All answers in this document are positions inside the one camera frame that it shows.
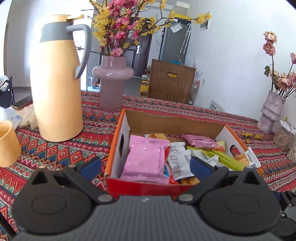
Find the green white snack packet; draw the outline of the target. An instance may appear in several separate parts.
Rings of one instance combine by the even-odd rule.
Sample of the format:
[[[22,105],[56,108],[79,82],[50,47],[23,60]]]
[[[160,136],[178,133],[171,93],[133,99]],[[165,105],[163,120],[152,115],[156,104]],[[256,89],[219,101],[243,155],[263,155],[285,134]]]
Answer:
[[[198,157],[213,167],[221,164],[223,166],[226,166],[231,171],[242,171],[247,166],[246,164],[243,164],[236,159],[228,156],[224,152],[214,150],[208,151],[197,149],[195,147],[187,147],[187,149],[191,151],[193,157]]]

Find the pumpkin cracker snack packet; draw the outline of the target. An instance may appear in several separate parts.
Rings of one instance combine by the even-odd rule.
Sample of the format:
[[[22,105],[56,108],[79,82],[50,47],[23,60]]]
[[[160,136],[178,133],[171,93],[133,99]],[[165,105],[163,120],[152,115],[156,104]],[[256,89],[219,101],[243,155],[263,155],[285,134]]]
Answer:
[[[181,179],[182,185],[197,185],[200,183],[200,180],[196,177],[188,177]]]

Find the white grey snack packet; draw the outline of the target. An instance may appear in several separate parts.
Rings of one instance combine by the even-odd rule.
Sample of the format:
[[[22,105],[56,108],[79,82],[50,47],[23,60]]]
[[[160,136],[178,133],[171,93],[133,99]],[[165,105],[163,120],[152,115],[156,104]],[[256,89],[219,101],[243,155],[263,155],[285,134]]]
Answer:
[[[168,163],[175,181],[194,177],[190,170],[191,151],[185,148],[185,142],[171,142]]]

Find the orange red snack packet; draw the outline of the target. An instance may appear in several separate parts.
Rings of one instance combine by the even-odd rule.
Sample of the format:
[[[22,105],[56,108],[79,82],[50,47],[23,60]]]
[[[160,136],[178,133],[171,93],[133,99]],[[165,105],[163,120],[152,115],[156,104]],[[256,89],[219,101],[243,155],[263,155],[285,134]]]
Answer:
[[[168,164],[168,161],[166,161],[165,166],[164,166],[164,175],[168,179],[168,184],[179,185],[179,182],[174,180],[174,176],[171,172],[171,168],[170,168],[170,165]]]

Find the cracker packet right side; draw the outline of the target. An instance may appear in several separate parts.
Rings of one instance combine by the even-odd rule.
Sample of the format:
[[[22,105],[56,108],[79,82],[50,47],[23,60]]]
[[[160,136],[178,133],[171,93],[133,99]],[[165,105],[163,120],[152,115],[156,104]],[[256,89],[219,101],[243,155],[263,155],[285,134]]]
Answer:
[[[239,154],[238,156],[234,157],[234,159],[243,163],[246,166],[252,166],[257,169],[261,167],[261,164],[257,156],[250,147],[246,152],[244,152],[243,154]]]

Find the patterned red tablecloth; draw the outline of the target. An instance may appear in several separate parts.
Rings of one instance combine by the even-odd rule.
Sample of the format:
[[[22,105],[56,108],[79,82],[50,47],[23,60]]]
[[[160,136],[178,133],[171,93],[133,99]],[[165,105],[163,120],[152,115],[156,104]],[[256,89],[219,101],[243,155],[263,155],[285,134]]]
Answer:
[[[13,190],[5,199],[11,208],[7,225],[13,240],[295,240],[271,231],[281,213],[276,192],[264,172],[245,167],[226,177],[195,204],[180,204],[172,196],[120,196],[111,204],[93,203],[70,187],[62,169],[101,159],[92,184],[107,194],[106,165],[121,112],[221,123],[239,137],[257,132],[256,121],[159,99],[124,96],[122,110],[100,108],[97,92],[81,92],[83,130],[74,138],[53,143],[39,130],[16,130],[22,153],[9,168],[1,168],[1,187]]]

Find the fallen yellow petals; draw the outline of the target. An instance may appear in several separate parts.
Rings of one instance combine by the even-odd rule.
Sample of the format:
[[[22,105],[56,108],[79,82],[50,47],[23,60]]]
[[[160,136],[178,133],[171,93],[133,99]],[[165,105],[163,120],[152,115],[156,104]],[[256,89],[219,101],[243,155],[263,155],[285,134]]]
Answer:
[[[241,138],[243,139],[243,141],[249,144],[255,140],[262,140],[263,135],[258,133],[241,132]]]

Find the pink snack packet stack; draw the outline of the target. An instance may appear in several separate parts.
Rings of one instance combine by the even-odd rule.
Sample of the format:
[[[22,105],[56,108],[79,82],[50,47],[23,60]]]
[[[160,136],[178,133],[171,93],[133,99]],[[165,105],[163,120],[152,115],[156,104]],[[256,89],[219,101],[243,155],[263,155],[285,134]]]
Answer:
[[[129,182],[168,184],[164,166],[169,149],[168,140],[131,135],[129,153],[120,178]]]

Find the floral cream vase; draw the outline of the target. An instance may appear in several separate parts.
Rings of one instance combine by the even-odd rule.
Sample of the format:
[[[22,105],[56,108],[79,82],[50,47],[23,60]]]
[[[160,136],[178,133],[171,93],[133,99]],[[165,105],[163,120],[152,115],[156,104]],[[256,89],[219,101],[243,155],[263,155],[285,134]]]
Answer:
[[[292,162],[296,162],[296,142],[293,143],[292,147],[287,153],[287,158]]]

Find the red cardboard pumpkin box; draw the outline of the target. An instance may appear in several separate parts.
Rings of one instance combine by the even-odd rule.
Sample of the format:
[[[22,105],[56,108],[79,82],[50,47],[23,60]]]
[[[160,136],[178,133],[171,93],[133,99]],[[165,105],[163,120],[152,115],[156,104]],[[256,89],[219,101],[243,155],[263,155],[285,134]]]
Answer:
[[[221,123],[132,110],[121,112],[107,160],[107,191],[120,196],[177,197],[212,175],[263,169],[252,149]]]

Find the yellow cup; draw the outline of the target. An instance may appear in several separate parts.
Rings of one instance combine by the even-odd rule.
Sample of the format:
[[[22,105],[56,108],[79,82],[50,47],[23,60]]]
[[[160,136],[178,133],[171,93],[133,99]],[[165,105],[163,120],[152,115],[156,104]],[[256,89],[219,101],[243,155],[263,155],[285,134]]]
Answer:
[[[22,149],[11,121],[1,121],[0,128],[0,166],[6,168],[19,159]]]

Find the crumpled tissue paper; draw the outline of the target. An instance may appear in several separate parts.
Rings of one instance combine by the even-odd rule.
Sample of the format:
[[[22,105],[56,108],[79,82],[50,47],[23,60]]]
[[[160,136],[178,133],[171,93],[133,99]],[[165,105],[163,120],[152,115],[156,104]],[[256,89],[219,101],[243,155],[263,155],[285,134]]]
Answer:
[[[31,129],[38,127],[35,109],[33,104],[29,104],[21,109],[13,109],[12,107],[1,107],[1,121],[11,121],[14,130],[30,126]]]

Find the storage rack with bottles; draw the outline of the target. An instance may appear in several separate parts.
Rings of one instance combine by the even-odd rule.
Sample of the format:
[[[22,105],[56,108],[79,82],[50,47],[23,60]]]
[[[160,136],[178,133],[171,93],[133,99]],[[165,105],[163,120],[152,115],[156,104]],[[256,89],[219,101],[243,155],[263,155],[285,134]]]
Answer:
[[[199,90],[199,86],[200,86],[200,80],[194,80],[191,88],[190,96],[189,96],[189,101],[188,101],[189,105],[194,105],[197,97],[197,93]]]

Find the textured lilac vase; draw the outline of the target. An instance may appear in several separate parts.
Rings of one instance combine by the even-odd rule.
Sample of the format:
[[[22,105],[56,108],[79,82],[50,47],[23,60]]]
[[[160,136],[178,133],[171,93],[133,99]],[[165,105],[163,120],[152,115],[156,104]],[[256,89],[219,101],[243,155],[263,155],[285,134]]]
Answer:
[[[285,99],[279,94],[269,90],[265,102],[261,108],[261,118],[257,123],[257,127],[266,134],[270,134],[275,122],[280,120],[282,108]]]

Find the yellow thermos jug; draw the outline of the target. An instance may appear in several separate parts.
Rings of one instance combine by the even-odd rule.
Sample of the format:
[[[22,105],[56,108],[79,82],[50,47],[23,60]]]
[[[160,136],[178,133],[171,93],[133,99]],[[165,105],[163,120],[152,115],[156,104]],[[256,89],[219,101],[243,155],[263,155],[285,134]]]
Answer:
[[[74,24],[83,15],[53,15],[42,28],[30,82],[41,137],[64,142],[83,130],[80,77],[87,65],[92,33]]]

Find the dried pink roses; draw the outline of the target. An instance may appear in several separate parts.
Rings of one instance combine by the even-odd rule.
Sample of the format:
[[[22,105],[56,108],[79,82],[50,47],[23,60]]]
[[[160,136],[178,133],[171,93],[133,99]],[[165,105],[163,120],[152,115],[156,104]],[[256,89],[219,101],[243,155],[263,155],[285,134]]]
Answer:
[[[277,45],[276,33],[266,31],[263,35],[262,49],[271,58],[271,63],[264,68],[264,75],[271,79],[270,90],[287,99],[295,92],[295,43],[289,36]]]

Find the grey refrigerator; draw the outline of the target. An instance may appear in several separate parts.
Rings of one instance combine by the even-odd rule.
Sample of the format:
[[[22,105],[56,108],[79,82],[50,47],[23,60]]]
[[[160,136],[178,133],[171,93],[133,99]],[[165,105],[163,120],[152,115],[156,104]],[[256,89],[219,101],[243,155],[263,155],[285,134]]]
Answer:
[[[176,19],[162,33],[158,60],[183,65],[191,34],[191,21]]]

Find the dark brown door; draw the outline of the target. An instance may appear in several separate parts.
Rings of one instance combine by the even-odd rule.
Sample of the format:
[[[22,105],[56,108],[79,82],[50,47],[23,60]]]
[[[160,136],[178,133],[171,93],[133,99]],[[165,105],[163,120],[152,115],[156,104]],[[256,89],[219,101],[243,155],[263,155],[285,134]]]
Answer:
[[[134,77],[141,77],[147,66],[152,35],[140,36],[139,43],[130,47],[123,56],[126,58],[126,66],[133,69]]]

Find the yellow pink blossom branches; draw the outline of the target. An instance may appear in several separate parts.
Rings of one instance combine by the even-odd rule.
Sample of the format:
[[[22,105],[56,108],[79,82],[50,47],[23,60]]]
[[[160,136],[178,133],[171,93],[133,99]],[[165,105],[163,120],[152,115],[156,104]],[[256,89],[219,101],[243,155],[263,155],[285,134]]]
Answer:
[[[131,47],[139,44],[139,38],[153,35],[162,28],[170,27],[177,18],[174,10],[163,15],[167,1],[160,1],[160,17],[141,17],[147,6],[154,1],[90,1],[96,14],[92,19],[93,36],[99,42],[97,54],[122,57]]]

